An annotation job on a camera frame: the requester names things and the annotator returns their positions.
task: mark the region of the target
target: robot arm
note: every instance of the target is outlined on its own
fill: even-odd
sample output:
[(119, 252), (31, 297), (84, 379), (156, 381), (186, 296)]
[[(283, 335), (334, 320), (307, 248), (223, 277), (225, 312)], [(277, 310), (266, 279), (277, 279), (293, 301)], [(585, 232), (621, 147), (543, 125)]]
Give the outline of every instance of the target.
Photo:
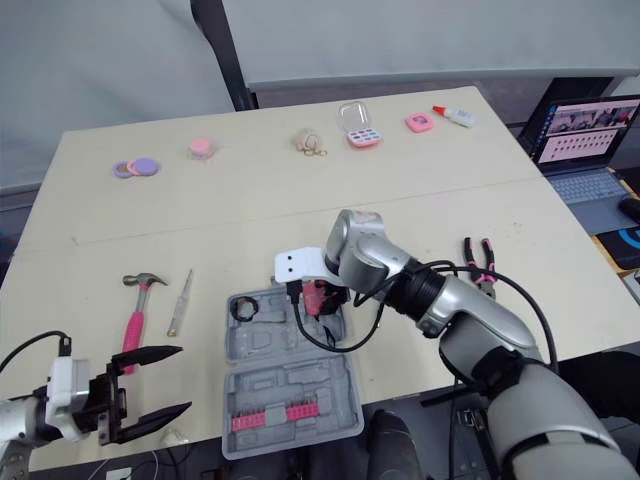
[(31, 451), (59, 438), (77, 442), (97, 430), (100, 445), (126, 443), (180, 416), (191, 402), (149, 413), (122, 428), (127, 401), (118, 376), (126, 366), (147, 365), (181, 350), (167, 345), (119, 353), (111, 357), (105, 373), (91, 380), (87, 360), (57, 357), (46, 386), (31, 395), (0, 401), (0, 480), (26, 480)]
[(489, 431), (505, 478), (638, 479), (586, 402), (542, 362), (512, 312), (391, 243), (376, 213), (343, 210), (326, 248), (276, 257), (276, 280), (322, 278), (406, 314), (440, 337), (447, 368), (490, 400)]

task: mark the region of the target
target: glue bottle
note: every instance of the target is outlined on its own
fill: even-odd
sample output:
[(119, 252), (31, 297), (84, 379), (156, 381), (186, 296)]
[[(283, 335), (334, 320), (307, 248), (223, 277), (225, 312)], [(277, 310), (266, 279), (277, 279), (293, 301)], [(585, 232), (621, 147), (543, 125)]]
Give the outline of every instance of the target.
[(453, 108), (447, 107), (439, 107), (437, 105), (433, 106), (433, 111), (438, 112), (445, 118), (448, 118), (452, 122), (456, 122), (459, 125), (463, 125), (465, 127), (473, 127), (476, 123), (476, 118), (470, 113), (465, 112), (464, 110), (456, 110)]

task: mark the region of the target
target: whiteboard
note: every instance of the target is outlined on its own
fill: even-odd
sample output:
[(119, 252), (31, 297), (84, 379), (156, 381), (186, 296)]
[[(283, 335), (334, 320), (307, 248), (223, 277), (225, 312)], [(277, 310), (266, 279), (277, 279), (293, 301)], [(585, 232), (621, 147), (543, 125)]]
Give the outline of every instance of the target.
[(640, 73), (637, 0), (223, 0), (247, 85)]

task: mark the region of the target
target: hammer head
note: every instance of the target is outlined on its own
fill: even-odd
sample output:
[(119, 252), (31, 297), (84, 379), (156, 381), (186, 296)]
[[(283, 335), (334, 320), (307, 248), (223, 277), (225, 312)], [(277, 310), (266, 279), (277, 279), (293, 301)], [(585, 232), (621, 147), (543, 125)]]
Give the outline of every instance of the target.
[(122, 283), (127, 287), (132, 287), (134, 285), (145, 285), (149, 287), (152, 283), (156, 282), (167, 285), (167, 282), (153, 273), (139, 273), (138, 275), (125, 275), (122, 277)]

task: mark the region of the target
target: laptop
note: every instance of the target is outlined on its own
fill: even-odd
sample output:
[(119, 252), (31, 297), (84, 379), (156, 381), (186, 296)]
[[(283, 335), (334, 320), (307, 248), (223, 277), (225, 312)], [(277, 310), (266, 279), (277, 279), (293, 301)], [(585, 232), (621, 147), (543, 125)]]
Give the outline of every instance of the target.
[(589, 235), (636, 226), (628, 192), (606, 167), (640, 110), (640, 95), (554, 101), (518, 137)]

